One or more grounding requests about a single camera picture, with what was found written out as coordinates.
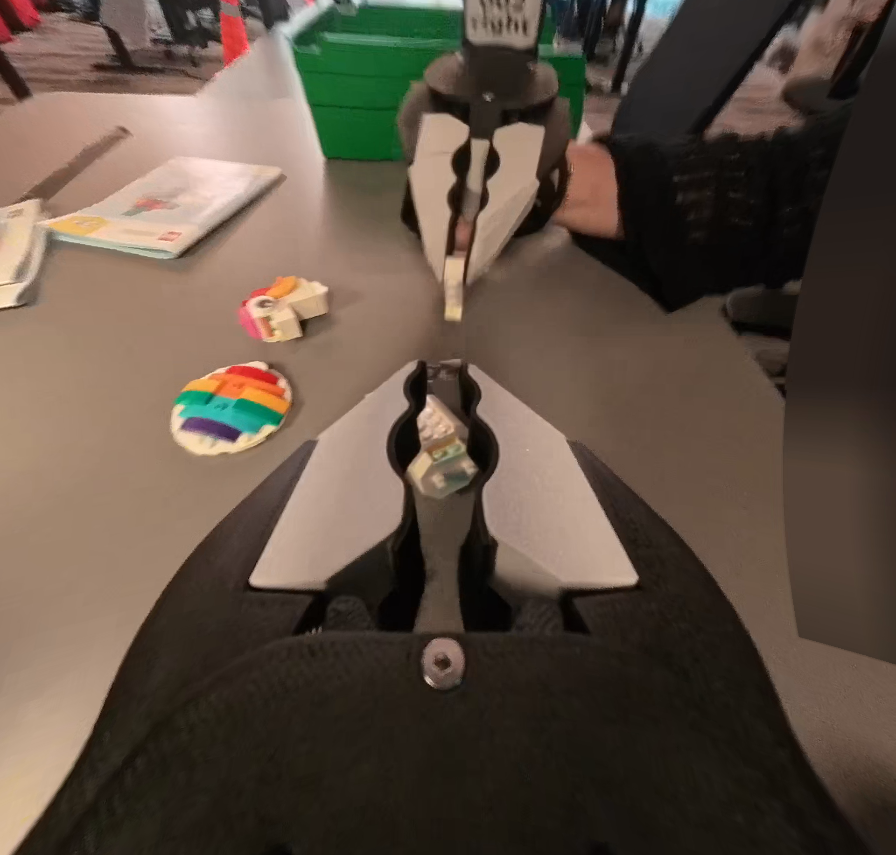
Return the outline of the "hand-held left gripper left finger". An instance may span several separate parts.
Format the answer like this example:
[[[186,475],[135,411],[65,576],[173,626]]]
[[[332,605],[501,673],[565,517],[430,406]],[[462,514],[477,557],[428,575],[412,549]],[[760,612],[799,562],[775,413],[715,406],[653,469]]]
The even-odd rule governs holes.
[[[426,363],[412,361],[319,435],[252,589],[348,595],[377,623],[416,622],[426,571],[407,470],[420,452],[427,387]]]

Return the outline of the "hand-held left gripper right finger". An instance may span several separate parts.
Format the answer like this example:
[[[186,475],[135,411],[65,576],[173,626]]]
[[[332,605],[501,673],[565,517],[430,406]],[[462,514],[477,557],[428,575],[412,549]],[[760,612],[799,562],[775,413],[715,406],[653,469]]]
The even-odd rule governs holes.
[[[510,618],[533,600],[636,588],[574,443],[472,364],[461,365],[458,388],[477,468],[458,563],[462,618]]]

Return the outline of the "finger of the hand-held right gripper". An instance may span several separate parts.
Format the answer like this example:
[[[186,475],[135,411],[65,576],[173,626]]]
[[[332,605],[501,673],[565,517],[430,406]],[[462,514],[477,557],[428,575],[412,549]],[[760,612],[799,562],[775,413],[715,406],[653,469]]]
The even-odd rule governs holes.
[[[469,128],[459,119],[446,113],[422,115],[409,166],[409,189],[424,255],[438,282],[443,281],[454,211],[450,204],[457,182],[454,157],[468,141]]]
[[[468,286],[494,264],[532,210],[544,137],[545,128],[535,124],[501,126],[494,133],[498,167],[487,179],[487,203],[476,217],[466,265]]]

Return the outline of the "narrow white lego piece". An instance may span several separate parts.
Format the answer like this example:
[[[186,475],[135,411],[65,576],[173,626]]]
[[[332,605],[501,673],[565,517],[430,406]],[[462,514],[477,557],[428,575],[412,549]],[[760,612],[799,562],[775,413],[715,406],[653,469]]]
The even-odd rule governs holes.
[[[442,267],[443,317],[449,323],[460,323],[463,319],[468,264],[469,246],[455,237]]]

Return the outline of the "small white mint lego piece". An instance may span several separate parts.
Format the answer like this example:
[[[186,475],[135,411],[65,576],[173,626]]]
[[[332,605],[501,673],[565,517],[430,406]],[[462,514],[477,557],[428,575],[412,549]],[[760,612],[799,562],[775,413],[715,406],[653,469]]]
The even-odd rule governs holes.
[[[464,490],[478,474],[467,449],[467,427],[433,394],[427,396],[417,424],[420,451],[406,470],[409,484],[437,500]]]

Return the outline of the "unicorn head lego build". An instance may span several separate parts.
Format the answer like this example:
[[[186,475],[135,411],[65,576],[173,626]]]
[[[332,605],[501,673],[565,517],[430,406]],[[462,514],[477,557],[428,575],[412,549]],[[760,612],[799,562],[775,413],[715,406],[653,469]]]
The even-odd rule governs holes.
[[[329,313],[330,289],[303,277],[277,277],[256,289],[238,309],[238,322],[257,341],[285,343],[302,338],[303,323]]]

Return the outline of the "rainbow lego disc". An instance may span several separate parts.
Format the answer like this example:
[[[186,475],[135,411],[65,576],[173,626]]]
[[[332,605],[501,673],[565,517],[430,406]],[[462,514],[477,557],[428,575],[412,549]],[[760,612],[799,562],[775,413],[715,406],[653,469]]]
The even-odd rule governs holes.
[[[262,444],[284,424],[293,390],[259,360],[218,368],[187,383],[173,401],[169,430],[195,456],[231,456]]]

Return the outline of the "lego instruction booklet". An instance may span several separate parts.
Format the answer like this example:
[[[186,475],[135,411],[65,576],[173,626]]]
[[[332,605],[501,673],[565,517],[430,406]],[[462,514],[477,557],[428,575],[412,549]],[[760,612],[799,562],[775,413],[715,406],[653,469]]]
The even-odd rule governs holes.
[[[273,166],[175,157],[103,201],[44,227],[61,242],[176,259],[282,178],[283,171]]]
[[[48,243],[46,219],[39,199],[1,209],[1,310],[34,298]]]

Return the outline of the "person's right hand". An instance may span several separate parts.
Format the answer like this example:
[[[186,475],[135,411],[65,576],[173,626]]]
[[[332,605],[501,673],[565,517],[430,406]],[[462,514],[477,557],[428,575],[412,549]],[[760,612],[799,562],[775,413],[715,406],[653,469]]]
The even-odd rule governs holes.
[[[566,149],[566,193],[554,212],[555,226],[571,234],[620,241],[616,166],[604,144],[572,142]]]

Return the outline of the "green plastic bin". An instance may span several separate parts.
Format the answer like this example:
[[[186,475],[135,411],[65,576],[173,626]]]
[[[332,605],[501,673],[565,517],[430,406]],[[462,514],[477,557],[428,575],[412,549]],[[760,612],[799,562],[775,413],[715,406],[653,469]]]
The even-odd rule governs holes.
[[[397,119],[411,85],[462,43],[463,8],[437,0],[361,0],[323,10],[296,36],[294,56],[324,156],[351,161],[403,158]],[[554,44],[545,18],[540,61],[554,67],[578,132],[585,64],[575,49]],[[488,144],[468,154],[484,159]]]

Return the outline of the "orange striped cone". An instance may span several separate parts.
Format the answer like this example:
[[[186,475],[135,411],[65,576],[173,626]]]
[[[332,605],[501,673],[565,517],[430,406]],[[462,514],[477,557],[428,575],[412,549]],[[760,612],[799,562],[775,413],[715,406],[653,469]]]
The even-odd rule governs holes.
[[[248,52],[249,40],[240,0],[218,0],[218,2],[223,61],[225,65],[230,65]]]

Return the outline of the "grey office chair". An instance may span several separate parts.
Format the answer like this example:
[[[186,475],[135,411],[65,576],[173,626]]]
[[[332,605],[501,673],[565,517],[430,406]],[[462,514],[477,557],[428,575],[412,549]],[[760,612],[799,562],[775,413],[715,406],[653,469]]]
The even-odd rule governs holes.
[[[149,74],[135,53],[147,50],[151,34],[147,0],[98,0],[98,24],[106,34],[118,68],[130,74]]]

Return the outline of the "row of red chairs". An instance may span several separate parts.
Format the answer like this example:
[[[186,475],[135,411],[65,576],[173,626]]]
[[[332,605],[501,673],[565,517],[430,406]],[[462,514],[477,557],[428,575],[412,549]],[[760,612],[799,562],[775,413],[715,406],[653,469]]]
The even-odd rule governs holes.
[[[14,41],[15,36],[39,29],[39,10],[31,0],[1,0],[1,45]]]

